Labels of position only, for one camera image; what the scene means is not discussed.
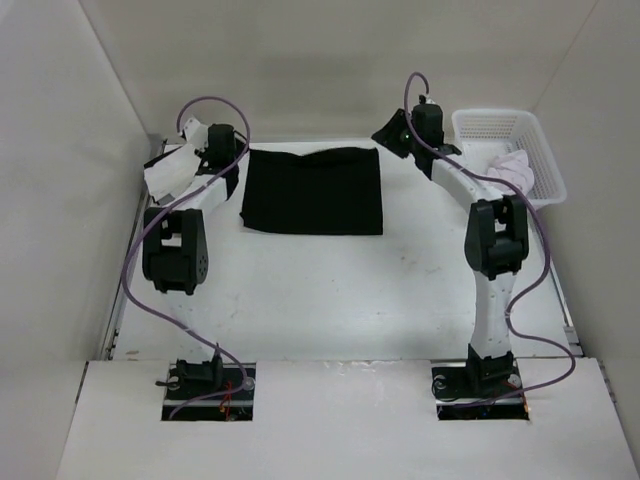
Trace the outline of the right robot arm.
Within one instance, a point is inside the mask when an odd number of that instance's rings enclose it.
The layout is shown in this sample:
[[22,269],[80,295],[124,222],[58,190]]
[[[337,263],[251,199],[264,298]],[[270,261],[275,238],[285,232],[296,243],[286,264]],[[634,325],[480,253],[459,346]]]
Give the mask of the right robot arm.
[[505,311],[529,254],[527,208],[452,159],[460,152],[445,143],[442,117],[434,103],[399,109],[372,138],[400,158],[413,157],[468,215],[464,256],[475,280],[474,329],[464,365],[433,367],[433,394],[443,402],[495,398],[512,389],[517,373]]

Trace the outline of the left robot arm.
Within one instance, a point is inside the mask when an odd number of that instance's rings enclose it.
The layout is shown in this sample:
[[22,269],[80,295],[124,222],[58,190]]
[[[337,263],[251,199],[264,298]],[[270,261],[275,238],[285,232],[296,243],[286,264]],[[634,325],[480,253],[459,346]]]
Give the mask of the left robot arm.
[[207,126],[190,118],[185,143],[144,165],[144,180],[154,205],[144,212],[149,224],[177,200],[142,243],[144,277],[163,294],[195,293],[208,275],[205,218],[227,202],[239,183],[237,155],[244,142],[229,124]]

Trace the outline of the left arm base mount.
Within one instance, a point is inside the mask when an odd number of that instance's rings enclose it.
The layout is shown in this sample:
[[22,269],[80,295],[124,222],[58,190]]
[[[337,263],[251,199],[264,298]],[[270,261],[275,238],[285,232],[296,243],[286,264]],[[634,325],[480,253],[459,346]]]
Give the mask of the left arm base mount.
[[247,422],[253,420],[256,364],[244,364],[247,387],[239,387],[243,375],[237,365],[220,359],[198,363],[178,360],[167,378],[156,385],[164,390],[162,421]]

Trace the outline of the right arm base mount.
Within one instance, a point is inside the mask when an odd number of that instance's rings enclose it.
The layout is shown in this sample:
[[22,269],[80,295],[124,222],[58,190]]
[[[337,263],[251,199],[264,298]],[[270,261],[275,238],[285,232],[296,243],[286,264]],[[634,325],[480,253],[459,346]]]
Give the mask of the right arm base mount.
[[435,364],[431,373],[431,391],[441,421],[529,419],[512,353],[481,358],[468,347],[464,363]]

